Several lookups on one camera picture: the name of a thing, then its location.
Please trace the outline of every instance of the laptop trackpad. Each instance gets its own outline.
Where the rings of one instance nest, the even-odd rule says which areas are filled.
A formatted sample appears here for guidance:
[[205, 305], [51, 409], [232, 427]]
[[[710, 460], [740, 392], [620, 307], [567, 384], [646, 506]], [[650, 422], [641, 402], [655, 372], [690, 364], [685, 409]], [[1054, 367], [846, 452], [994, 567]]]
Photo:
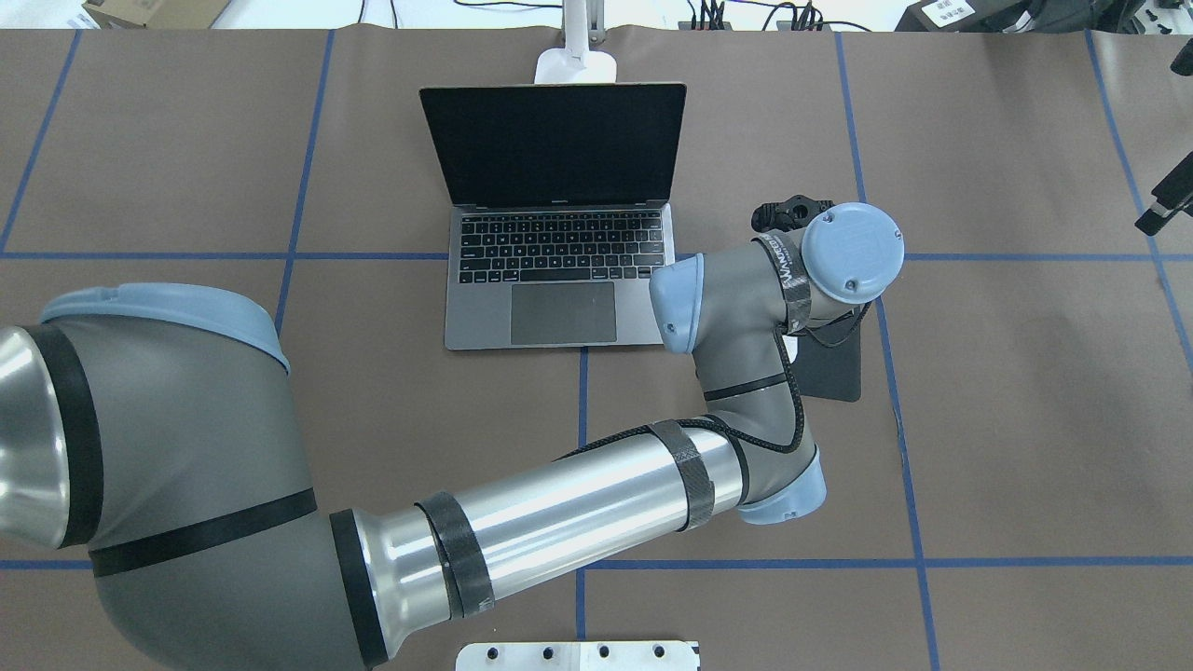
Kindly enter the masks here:
[[509, 338], [514, 345], [617, 340], [613, 283], [514, 284]]

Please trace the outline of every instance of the laptop keyboard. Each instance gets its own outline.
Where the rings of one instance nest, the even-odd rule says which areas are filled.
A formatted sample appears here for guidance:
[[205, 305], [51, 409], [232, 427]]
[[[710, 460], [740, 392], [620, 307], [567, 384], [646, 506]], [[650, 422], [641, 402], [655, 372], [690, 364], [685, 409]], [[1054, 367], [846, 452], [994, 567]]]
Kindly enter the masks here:
[[459, 282], [649, 279], [663, 265], [660, 210], [466, 215]]

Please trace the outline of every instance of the brown table surface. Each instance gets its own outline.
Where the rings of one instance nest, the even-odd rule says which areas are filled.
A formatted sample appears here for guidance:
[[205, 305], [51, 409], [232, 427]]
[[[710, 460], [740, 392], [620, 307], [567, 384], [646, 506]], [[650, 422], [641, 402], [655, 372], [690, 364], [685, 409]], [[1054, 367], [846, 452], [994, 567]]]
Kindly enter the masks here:
[[[416, 90], [524, 84], [558, 31], [0, 32], [0, 324], [168, 281], [276, 315], [323, 511], [394, 511], [703, 411], [660, 347], [449, 352], [446, 189]], [[679, 638], [706, 670], [1193, 669], [1193, 221], [1131, 223], [1193, 149], [1186, 38], [620, 27], [684, 81], [681, 253], [755, 205], [866, 199], [902, 276], [857, 404], [808, 399], [829, 498], [723, 515], [413, 635]], [[156, 669], [84, 549], [0, 543], [0, 667]]]

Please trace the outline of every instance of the white stand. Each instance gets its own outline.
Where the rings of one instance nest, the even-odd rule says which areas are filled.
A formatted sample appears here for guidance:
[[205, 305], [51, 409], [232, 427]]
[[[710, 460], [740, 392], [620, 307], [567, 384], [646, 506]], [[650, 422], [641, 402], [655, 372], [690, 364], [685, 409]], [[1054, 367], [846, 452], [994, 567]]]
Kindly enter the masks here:
[[538, 57], [534, 84], [613, 84], [617, 61], [588, 49], [588, 8], [585, 0], [564, 0], [563, 49], [548, 49]]

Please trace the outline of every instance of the blue plastic cover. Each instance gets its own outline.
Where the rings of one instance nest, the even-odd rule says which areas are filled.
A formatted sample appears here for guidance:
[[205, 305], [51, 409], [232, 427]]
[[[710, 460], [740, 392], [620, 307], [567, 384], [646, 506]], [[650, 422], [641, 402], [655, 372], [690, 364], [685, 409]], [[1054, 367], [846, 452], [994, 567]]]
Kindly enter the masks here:
[[93, 287], [50, 301], [42, 310], [42, 322], [88, 314], [155, 319], [227, 336], [278, 359], [290, 373], [270, 313], [240, 294], [169, 283]]
[[692, 353], [704, 297], [704, 254], [655, 269], [650, 304], [663, 345], [676, 355]]
[[808, 468], [793, 482], [769, 497], [737, 506], [738, 515], [750, 524], [778, 524], [812, 512], [828, 497], [824, 472], [820, 466], [820, 448]]
[[801, 248], [816, 287], [848, 304], [877, 298], [903, 267], [903, 233], [865, 203], [841, 203], [814, 218]]

